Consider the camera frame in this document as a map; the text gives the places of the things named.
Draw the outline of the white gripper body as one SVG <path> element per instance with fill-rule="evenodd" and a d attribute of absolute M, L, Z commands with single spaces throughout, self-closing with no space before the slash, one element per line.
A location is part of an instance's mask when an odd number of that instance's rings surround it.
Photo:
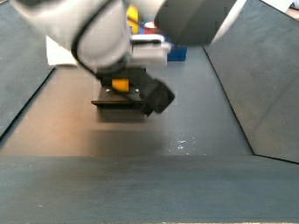
<path fill-rule="evenodd" d="M 135 34 L 131 36 L 133 67 L 165 67 L 173 45 L 161 34 Z"/>

